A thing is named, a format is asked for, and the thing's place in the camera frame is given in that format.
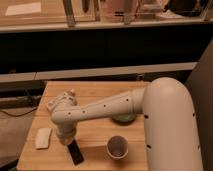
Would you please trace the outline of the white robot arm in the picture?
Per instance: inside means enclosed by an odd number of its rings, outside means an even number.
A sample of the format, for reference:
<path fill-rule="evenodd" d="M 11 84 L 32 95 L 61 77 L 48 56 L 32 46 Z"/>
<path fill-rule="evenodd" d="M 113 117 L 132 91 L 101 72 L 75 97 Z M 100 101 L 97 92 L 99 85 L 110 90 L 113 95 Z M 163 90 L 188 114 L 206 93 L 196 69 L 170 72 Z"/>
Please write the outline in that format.
<path fill-rule="evenodd" d="M 148 171 L 204 171 L 196 112 L 190 92 L 174 78 L 78 105 L 71 91 L 46 104 L 56 135 L 68 145 L 77 123 L 122 115 L 144 116 Z"/>

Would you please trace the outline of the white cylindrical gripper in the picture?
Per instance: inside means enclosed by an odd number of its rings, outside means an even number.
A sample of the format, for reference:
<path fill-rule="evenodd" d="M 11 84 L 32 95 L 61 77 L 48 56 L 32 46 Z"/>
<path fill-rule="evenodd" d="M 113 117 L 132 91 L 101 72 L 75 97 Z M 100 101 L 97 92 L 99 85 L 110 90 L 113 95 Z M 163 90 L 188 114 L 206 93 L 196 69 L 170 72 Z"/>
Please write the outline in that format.
<path fill-rule="evenodd" d="M 61 144 L 64 146 L 70 145 L 77 133 L 77 124 L 60 124 L 57 126 L 56 135 Z"/>

